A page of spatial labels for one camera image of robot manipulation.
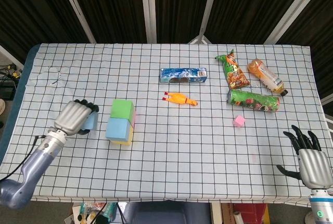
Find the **green canister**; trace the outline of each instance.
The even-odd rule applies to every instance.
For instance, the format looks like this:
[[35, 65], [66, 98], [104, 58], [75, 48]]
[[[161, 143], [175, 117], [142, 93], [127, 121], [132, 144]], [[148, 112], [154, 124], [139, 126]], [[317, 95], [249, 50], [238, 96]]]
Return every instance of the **green canister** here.
[[227, 102], [237, 106], [269, 112], [277, 111], [280, 106], [280, 99], [278, 97], [249, 93], [240, 90], [229, 90]]

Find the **plastic bottle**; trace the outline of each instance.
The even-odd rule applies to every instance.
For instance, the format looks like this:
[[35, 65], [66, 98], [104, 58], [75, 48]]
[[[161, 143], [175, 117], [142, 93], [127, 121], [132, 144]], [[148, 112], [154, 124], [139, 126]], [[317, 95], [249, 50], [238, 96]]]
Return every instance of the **plastic bottle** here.
[[257, 76], [272, 92], [279, 93], [281, 96], [288, 93], [288, 91], [284, 89], [283, 81], [271, 72], [260, 59], [254, 59], [249, 63], [248, 69], [249, 72]]

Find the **light blue block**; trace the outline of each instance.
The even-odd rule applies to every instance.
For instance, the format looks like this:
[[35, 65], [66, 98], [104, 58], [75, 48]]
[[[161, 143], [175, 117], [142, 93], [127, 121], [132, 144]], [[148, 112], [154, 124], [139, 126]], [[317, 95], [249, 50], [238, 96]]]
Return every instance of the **light blue block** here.
[[89, 115], [87, 120], [82, 125], [81, 129], [96, 129], [97, 127], [98, 112], [94, 111]]
[[113, 141], [127, 142], [130, 135], [130, 126], [128, 119], [110, 117], [105, 137]]

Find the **table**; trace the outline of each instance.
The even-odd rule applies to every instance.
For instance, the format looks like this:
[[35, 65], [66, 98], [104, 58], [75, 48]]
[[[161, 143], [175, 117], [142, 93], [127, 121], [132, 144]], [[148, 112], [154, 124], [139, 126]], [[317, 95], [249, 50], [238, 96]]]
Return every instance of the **table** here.
[[[228, 84], [214, 57], [236, 52], [251, 86], [272, 93], [246, 65], [262, 59], [285, 82], [276, 113], [254, 112], [226, 103]], [[291, 45], [42, 44], [29, 61], [27, 84], [10, 144], [0, 167], [4, 177], [28, 152], [33, 135], [46, 133], [68, 101], [100, 106], [97, 130], [69, 137], [40, 179], [41, 201], [220, 201], [308, 204], [309, 189], [282, 175], [275, 165], [298, 168], [291, 124], [310, 129], [331, 163], [333, 149], [316, 91], [309, 47]], [[159, 84], [160, 68], [206, 67], [201, 84]], [[162, 101], [179, 91], [198, 106]], [[105, 129], [112, 100], [132, 100], [136, 124], [131, 146], [110, 143]], [[243, 115], [245, 127], [233, 127]], [[18, 173], [13, 179], [22, 181]]]

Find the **silver robotic hand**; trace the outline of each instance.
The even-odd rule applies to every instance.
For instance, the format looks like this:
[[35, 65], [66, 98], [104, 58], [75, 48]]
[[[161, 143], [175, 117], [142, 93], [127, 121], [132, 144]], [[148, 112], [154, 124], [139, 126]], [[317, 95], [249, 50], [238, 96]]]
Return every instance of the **silver robotic hand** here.
[[279, 171], [289, 177], [302, 180], [303, 184], [311, 189], [310, 204], [317, 224], [333, 224], [333, 197], [327, 192], [333, 185], [333, 175], [329, 160], [322, 151], [318, 138], [311, 131], [304, 135], [301, 130], [292, 125], [297, 137], [284, 131], [289, 137], [298, 156], [300, 171], [292, 172], [277, 165]]
[[35, 141], [37, 138], [43, 140], [22, 162], [23, 182], [7, 179], [13, 173], [0, 180], [0, 203], [12, 209], [23, 208], [30, 201], [39, 179], [65, 145], [66, 137], [88, 133], [81, 130], [81, 126], [92, 112], [98, 110], [98, 106], [86, 100], [70, 101], [56, 118], [55, 128], [51, 127], [46, 136], [36, 137]]

